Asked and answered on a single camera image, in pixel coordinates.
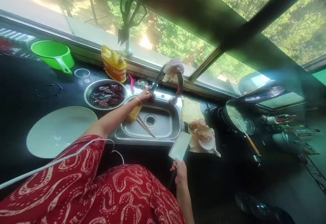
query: stainless steel sink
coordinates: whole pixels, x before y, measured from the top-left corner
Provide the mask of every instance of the stainless steel sink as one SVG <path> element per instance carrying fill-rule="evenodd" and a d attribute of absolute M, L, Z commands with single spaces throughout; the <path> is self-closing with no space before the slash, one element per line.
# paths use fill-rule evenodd
<path fill-rule="evenodd" d="M 130 87 L 126 86 L 128 98 L 125 103 L 134 99 L 141 90 L 137 89 L 132 95 Z M 139 116 L 155 135 L 152 137 L 137 121 L 133 123 L 123 122 L 114 134 L 110 137 L 117 144 L 137 144 L 137 145 L 166 145 L 171 146 L 180 131 L 184 131 L 184 123 L 181 119 L 181 98 L 175 105 L 169 103 L 171 98 L 168 94 L 156 92 L 153 103 L 143 104 Z"/>

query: white plate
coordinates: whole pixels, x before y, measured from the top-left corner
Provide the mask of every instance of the white plate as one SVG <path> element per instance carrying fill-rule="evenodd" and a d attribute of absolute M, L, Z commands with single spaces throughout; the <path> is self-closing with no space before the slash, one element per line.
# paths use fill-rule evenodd
<path fill-rule="evenodd" d="M 197 132 L 198 130 L 201 130 L 201 131 L 204 131 L 208 134 L 208 136 L 211 136 L 212 137 L 212 140 L 210 140 L 208 143 L 204 143 L 202 141 L 200 141 L 198 139 L 198 136 L 197 136 Z M 212 129 L 208 129 L 207 127 L 199 127 L 196 131 L 196 137 L 197 137 L 197 141 L 199 142 L 199 144 L 202 146 L 203 149 L 206 149 L 206 150 L 211 150 L 213 147 L 214 147 L 214 143 L 215 143 L 215 135 L 214 133 L 212 133 L 211 131 Z"/>
<path fill-rule="evenodd" d="M 27 148 L 40 158 L 55 158 L 97 121 L 84 107 L 65 107 L 40 119 L 27 135 Z"/>

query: metal ring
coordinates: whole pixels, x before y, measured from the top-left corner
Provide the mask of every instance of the metal ring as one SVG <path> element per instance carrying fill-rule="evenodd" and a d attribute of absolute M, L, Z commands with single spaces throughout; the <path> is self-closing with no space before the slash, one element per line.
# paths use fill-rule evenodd
<path fill-rule="evenodd" d="M 85 70 L 85 71 L 88 72 L 88 74 L 87 74 L 86 76 L 78 76 L 78 75 L 76 75 L 76 72 L 77 72 L 77 71 L 80 71 L 80 70 Z M 89 75 L 91 74 L 91 72 L 90 72 L 89 70 L 87 70 L 87 69 L 77 69 L 77 70 L 75 70 L 74 74 L 75 74 L 75 76 L 77 76 L 77 77 L 85 78 L 85 77 L 89 76 Z"/>

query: steel bowl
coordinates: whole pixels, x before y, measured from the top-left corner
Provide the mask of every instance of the steel bowl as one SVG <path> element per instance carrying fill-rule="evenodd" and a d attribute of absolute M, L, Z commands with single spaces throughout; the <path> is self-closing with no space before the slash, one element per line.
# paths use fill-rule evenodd
<path fill-rule="evenodd" d="M 101 108 L 98 108 L 94 105 L 92 105 L 92 102 L 91 100 L 89 99 L 91 93 L 94 91 L 95 88 L 98 88 L 100 86 L 105 86 L 107 84 L 115 84 L 115 85 L 119 85 L 122 89 L 122 95 L 124 95 L 124 99 L 122 100 L 122 102 L 113 107 L 113 108 L 109 108 L 109 109 L 101 109 Z M 105 79 L 105 80 L 99 80 L 99 81 L 95 81 L 93 82 L 92 84 L 90 84 L 86 89 L 85 89 L 85 92 L 84 92 L 84 100 L 85 102 L 88 104 L 89 107 L 93 108 L 93 109 L 97 109 L 97 110 L 114 110 L 116 108 L 119 108 L 121 105 L 123 105 L 123 103 L 126 101 L 127 99 L 127 89 L 124 85 L 122 85 L 120 82 L 117 82 L 117 81 L 114 81 L 114 80 L 109 80 L 109 79 Z"/>

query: sink drain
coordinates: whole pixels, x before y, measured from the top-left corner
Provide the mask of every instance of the sink drain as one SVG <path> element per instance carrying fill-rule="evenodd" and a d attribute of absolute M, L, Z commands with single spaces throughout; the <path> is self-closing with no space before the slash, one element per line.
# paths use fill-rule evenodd
<path fill-rule="evenodd" d="M 148 126 L 148 128 L 153 128 L 154 126 L 156 126 L 157 123 L 156 118 L 152 115 L 146 116 L 144 122 Z"/>

